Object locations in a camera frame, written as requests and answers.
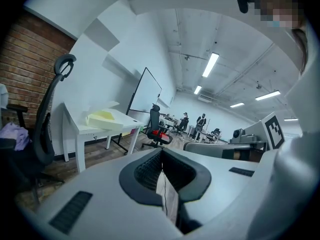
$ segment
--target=brick wall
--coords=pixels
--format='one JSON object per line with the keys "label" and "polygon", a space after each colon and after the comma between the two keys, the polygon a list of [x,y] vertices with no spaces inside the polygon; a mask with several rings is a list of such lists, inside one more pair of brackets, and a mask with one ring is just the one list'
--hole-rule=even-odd
{"label": "brick wall", "polygon": [[[27,128],[35,125],[37,109],[55,76],[55,60],[69,53],[75,42],[27,11],[11,26],[0,49],[0,83],[6,85],[9,103],[28,107],[23,114]],[[19,124],[17,114],[2,111],[3,125],[7,122]]]}

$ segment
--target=ceiling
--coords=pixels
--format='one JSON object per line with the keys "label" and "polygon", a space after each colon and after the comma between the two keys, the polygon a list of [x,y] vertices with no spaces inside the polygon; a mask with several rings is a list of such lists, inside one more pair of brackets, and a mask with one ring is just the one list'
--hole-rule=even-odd
{"label": "ceiling", "polygon": [[[167,9],[156,14],[163,27],[178,91],[193,93],[200,85],[199,95],[209,97],[213,105],[255,122],[273,111],[281,118],[294,117],[285,94],[298,80],[298,69],[266,36],[241,21],[214,12]],[[202,77],[211,53],[219,54],[219,59],[210,75]],[[281,95],[255,100],[276,90]],[[230,108],[240,102],[245,105]]]}

